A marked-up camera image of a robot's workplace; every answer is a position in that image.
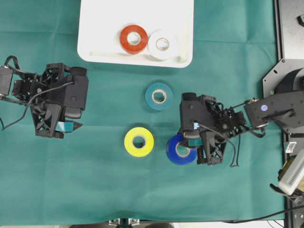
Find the wire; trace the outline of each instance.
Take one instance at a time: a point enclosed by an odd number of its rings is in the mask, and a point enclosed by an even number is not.
[[[240,106],[245,105],[245,104],[246,104],[246,102],[241,103],[241,104],[239,104],[239,105],[236,105],[236,106],[234,106],[234,107],[231,107],[230,109],[235,109],[235,108],[240,107]]]
[[[269,222],[268,220],[267,220],[266,222],[267,222],[272,228],[274,228],[274,227],[270,224],[270,222]]]
[[[273,184],[270,184],[269,187],[276,193],[286,196],[287,198],[289,198],[291,200],[301,196],[301,194],[299,194],[297,192],[294,192],[291,196],[289,196],[289,195],[285,194],[280,188],[278,188],[277,186],[275,186]]]
[[[200,123],[198,123],[198,125],[201,126],[201,127],[203,127],[203,128],[206,128],[206,129],[209,130],[209,131],[214,132],[215,134],[219,135],[219,136],[222,137],[223,139],[226,139],[227,142],[229,142],[229,143],[232,145],[232,147],[233,147],[233,159],[232,159],[232,163],[230,164],[230,167],[238,167],[238,164],[237,164],[237,165],[233,165],[233,163],[234,163],[234,161],[235,161],[235,159],[236,159],[236,146],[233,144],[233,142],[230,141],[230,140],[229,140],[226,136],[224,136],[223,134],[221,134],[221,133],[219,133],[219,132],[217,132],[217,131],[215,131],[215,130],[209,128],[209,127],[206,127],[206,126],[204,126],[204,125],[202,125],[202,124],[200,124]]]
[[[280,227],[283,227],[284,228],[284,226],[282,226],[280,223],[278,223],[277,221],[275,221],[275,220],[273,220],[276,224],[278,224]]]
[[[4,62],[4,65],[5,66],[9,66],[9,62],[13,60],[14,61],[14,66],[16,69],[20,70],[20,67],[19,67],[19,64],[18,64],[18,59],[16,56],[9,56],[6,58],[5,62]]]
[[[301,208],[304,208],[304,206],[298,206],[298,207],[289,208],[289,209],[286,209],[286,210],[281,210],[281,211],[278,211],[276,213],[273,213],[273,214],[270,214],[270,215],[266,215],[266,216],[263,216],[263,217],[259,217],[259,218],[253,218],[253,219],[242,220],[242,221],[230,221],[230,222],[228,221],[226,223],[235,224],[235,223],[244,223],[244,222],[258,221],[258,220],[263,220],[263,219],[266,219],[266,218],[269,218],[269,217],[273,217],[275,215],[287,213],[287,212],[290,212],[290,211],[293,211],[293,210],[297,210],[297,209],[301,209]]]
[[[13,60],[15,67],[12,67],[9,64],[9,62],[11,60]],[[37,74],[34,74],[34,73],[30,73],[30,72],[26,72],[26,71],[20,70],[18,59],[17,59],[16,56],[9,56],[9,57],[7,57],[6,60],[5,60],[5,62],[4,62],[4,66],[12,69],[14,71],[14,73],[17,74],[17,75],[19,75],[23,80],[25,79],[23,77],[23,75],[28,75],[28,76],[35,76],[35,75],[37,75]]]
[[[51,89],[48,89],[48,90],[46,90],[46,91],[43,91],[43,92],[41,92],[41,93],[39,93],[39,94],[34,95],[34,96],[29,100],[28,104],[25,106],[23,115],[22,115],[18,120],[14,121],[14,122],[12,122],[12,123],[10,123],[10,124],[8,124],[8,125],[5,126],[5,127],[4,127],[4,125],[3,125],[3,121],[1,120],[1,123],[2,123],[2,131],[6,130],[7,128],[9,128],[9,127],[11,127],[12,125],[14,125],[14,124],[18,123],[19,121],[21,121],[21,120],[25,117],[25,114],[27,113],[27,110],[28,110],[30,104],[32,103],[32,101],[33,101],[36,97],[38,97],[38,96],[40,96],[40,95],[42,95],[42,94],[51,92],[51,91],[53,91],[53,90],[61,89],[61,88],[65,87],[65,86],[70,85],[70,84],[73,84],[73,83],[74,83],[74,82],[68,82],[68,83],[65,83],[65,84],[63,84],[63,85],[61,85],[61,86],[58,86],[58,87],[55,87],[55,88],[51,88]]]
[[[238,165],[238,156],[239,156],[240,145],[241,145],[241,135],[238,136],[238,147],[237,147],[237,166],[238,167],[239,167],[239,165]]]

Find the blue tape roll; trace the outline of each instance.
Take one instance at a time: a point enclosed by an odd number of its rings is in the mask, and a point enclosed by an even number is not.
[[[162,93],[163,101],[154,99],[155,93]],[[146,102],[151,109],[162,111],[169,108],[173,103],[173,92],[169,86],[164,83],[154,83],[146,91]]]
[[[187,156],[180,156],[177,152],[178,144],[184,140],[184,136],[182,134],[177,134],[176,136],[169,139],[166,146],[166,153],[171,162],[176,165],[186,165],[193,162],[197,156],[196,149],[189,149]]]

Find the green cloth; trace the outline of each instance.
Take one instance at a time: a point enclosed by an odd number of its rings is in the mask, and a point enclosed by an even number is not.
[[[229,167],[230,146],[224,164],[213,167],[177,166],[165,152],[180,127],[183,92],[212,95],[225,106],[262,97],[261,80],[277,59],[272,2],[196,0],[193,62],[174,69],[83,61],[77,54],[80,0],[1,1],[1,61],[15,55],[22,69],[38,73],[47,63],[86,67],[90,82],[84,126],[63,140],[36,137],[29,112],[0,133],[0,225],[250,219],[282,210],[283,198],[269,187],[282,166],[275,125],[262,140],[242,137],[239,168]],[[163,112],[144,98],[159,81],[174,92],[173,106]],[[0,108],[8,124],[24,107],[1,102]],[[147,157],[124,149],[134,126],[155,136]]]

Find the yellow tape roll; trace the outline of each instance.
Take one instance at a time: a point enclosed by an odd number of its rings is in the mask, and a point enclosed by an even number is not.
[[[142,137],[145,140],[142,148],[136,148],[133,144],[135,137]],[[152,133],[143,127],[135,127],[125,135],[124,147],[134,157],[144,157],[148,155],[154,147],[154,137]]]

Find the white tray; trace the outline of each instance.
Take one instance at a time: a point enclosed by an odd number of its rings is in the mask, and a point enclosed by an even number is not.
[[[79,56],[89,62],[183,68],[192,61],[194,0],[82,0],[79,21]],[[120,46],[120,31],[129,24],[151,35],[163,29],[174,34],[179,55],[158,61],[148,48],[137,55]]]

